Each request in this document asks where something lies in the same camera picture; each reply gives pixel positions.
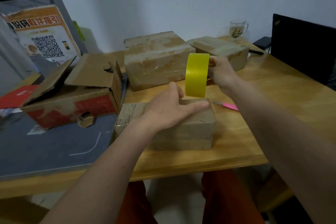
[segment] mug handle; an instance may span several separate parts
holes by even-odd
[[[247,31],[247,29],[249,28],[249,24],[248,23],[246,23],[246,24],[247,24],[247,27],[246,27],[245,31],[242,33],[242,35],[245,34],[245,32]]]

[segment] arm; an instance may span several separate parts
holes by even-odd
[[[181,88],[171,82],[167,90],[150,101],[144,115],[130,122],[41,223],[114,223],[132,171],[154,135],[209,106],[206,101],[179,105],[179,97],[183,97]]]
[[[228,59],[213,58],[209,76],[238,107],[269,162],[315,223],[336,220],[336,145],[240,79]]]

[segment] person's left arm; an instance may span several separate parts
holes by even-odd
[[[179,97],[183,97],[181,88],[171,82],[167,90],[150,101],[141,117],[129,123],[41,223],[114,223],[132,171],[154,135],[209,106],[206,101],[179,105]]]

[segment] yellow tape roll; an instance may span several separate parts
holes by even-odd
[[[209,54],[190,53],[185,73],[185,94],[190,97],[205,97]]]

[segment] closed cardboard box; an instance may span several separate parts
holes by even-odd
[[[246,46],[211,36],[191,39],[186,43],[194,47],[197,53],[210,53],[214,56],[227,57],[235,71],[245,66],[250,50]]]
[[[209,99],[180,99],[180,104]],[[124,104],[115,122],[115,132],[119,136],[128,123],[146,110],[148,103]],[[155,135],[147,150],[206,150],[211,149],[212,134],[215,130],[216,118],[210,104],[209,108],[195,113],[172,128],[160,131]]]
[[[173,31],[125,39],[124,44],[133,91],[185,79],[189,53],[195,52]]]
[[[77,122],[83,114],[96,117],[120,110],[122,75],[117,60],[84,54],[74,68],[72,61],[51,73],[21,107],[42,128]]]

